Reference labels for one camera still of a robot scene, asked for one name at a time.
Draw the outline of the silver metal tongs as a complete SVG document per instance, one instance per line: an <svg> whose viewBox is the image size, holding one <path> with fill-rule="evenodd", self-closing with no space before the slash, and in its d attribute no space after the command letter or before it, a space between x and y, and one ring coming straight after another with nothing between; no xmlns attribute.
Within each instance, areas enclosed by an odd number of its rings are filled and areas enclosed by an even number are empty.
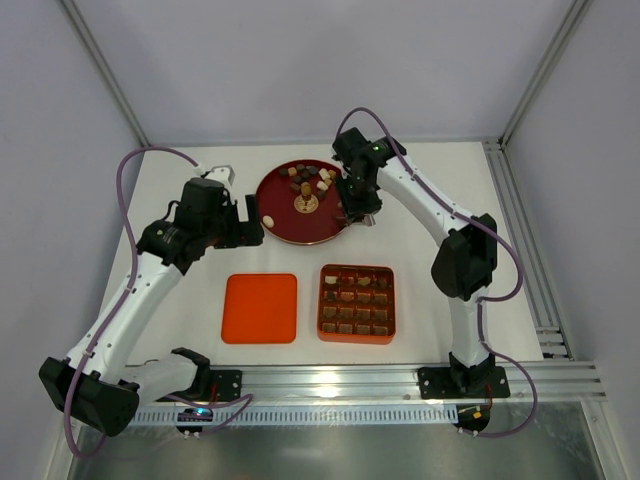
<svg viewBox="0 0 640 480"><path fill-rule="evenodd" d="M346 217L346 225L347 226L366 226L372 227L376 224L375 218L373 214L358 214L358 215L350 215Z"/></svg>

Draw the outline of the orange box lid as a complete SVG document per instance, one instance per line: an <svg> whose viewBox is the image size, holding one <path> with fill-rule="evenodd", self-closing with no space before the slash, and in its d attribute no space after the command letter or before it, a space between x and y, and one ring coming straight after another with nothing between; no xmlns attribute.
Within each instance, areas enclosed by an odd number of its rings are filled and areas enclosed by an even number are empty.
<svg viewBox="0 0 640 480"><path fill-rule="evenodd" d="M240 273L226 284L221 338L231 345L289 344L297 334L297 278Z"/></svg>

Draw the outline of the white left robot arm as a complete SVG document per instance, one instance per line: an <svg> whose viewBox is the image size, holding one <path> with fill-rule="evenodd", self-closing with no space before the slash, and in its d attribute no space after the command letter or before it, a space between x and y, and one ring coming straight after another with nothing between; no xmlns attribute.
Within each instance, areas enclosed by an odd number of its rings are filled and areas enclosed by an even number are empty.
<svg viewBox="0 0 640 480"><path fill-rule="evenodd" d="M55 407L107 437L120 434L139 407L172 395L206 399L210 360L178 347L140 367L126 362L165 297L208 248L259 246L264 232L258 203L245 198L240 220L226 185L192 178L170 220L149 224L133 248L133 265L105 311L62 360L47 358L39 378Z"/></svg>

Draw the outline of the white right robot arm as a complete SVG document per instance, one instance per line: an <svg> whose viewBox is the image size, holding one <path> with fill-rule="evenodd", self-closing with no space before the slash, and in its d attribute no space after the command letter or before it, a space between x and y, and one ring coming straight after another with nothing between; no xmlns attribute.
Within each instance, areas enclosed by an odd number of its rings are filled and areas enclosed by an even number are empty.
<svg viewBox="0 0 640 480"><path fill-rule="evenodd" d="M453 342L448 366L419 368L421 397L509 397L506 374L478 333L482 318L476 302L497 267L495 220L488 214L458 217L454 204L420 176L405 149L387 138L371 142L351 128L337 135L332 148L343 168L336 187L346 224L371 222L382 208L378 193L384 191L427 229L438 247L431 276L448 299Z"/></svg>

